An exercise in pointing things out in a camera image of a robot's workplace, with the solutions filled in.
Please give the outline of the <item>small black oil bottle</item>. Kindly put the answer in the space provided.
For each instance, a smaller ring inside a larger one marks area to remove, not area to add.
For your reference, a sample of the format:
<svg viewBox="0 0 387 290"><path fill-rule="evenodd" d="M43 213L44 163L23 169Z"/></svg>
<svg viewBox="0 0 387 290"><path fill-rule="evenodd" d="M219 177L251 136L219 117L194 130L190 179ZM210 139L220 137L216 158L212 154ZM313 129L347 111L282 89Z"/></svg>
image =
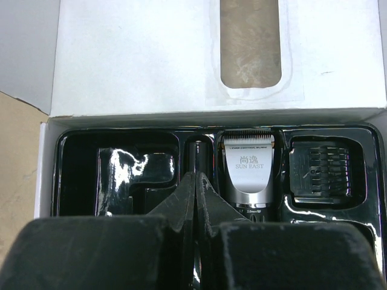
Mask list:
<svg viewBox="0 0 387 290"><path fill-rule="evenodd" d="M189 141L184 153L186 172L203 172L208 178L212 176L212 148L206 141Z"/></svg>

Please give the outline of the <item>white clipper kit box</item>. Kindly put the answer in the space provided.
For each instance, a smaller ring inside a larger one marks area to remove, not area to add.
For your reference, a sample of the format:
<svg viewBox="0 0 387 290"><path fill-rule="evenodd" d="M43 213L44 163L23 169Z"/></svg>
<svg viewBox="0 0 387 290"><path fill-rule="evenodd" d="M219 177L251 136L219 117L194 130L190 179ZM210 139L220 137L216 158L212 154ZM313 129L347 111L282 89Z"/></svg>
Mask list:
<svg viewBox="0 0 387 290"><path fill-rule="evenodd" d="M221 80L218 1L61 1L51 112L41 125L34 216L51 211L68 129L324 124L386 116L386 2L280 1L281 77Z"/></svg>

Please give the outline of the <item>black silver hair clipper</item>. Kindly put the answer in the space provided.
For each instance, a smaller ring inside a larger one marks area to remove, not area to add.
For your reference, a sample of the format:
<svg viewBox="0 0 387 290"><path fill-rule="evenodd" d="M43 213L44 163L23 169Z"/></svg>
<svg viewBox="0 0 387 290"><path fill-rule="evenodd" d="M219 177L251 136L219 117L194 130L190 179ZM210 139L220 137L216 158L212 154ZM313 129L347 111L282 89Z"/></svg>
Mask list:
<svg viewBox="0 0 387 290"><path fill-rule="evenodd" d="M224 199L252 222L272 221L275 137L268 130L228 130L222 143Z"/></svg>

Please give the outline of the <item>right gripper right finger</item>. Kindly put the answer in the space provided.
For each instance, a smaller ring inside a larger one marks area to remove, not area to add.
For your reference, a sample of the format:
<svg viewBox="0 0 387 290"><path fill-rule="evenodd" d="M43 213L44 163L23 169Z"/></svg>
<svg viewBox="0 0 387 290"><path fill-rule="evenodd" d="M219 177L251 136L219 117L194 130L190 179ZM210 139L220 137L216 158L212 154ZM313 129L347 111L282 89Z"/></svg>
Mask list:
<svg viewBox="0 0 387 290"><path fill-rule="evenodd" d="M385 289L371 247L347 223L254 223L196 177L203 289Z"/></svg>

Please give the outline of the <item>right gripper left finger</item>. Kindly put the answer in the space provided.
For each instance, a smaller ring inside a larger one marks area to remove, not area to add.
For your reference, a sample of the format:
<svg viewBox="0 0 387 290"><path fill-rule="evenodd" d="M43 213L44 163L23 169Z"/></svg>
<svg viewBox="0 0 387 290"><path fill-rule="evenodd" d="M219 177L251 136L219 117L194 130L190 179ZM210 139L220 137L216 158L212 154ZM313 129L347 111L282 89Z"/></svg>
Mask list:
<svg viewBox="0 0 387 290"><path fill-rule="evenodd" d="M48 217L19 233L2 289L189 289L195 174L145 215Z"/></svg>

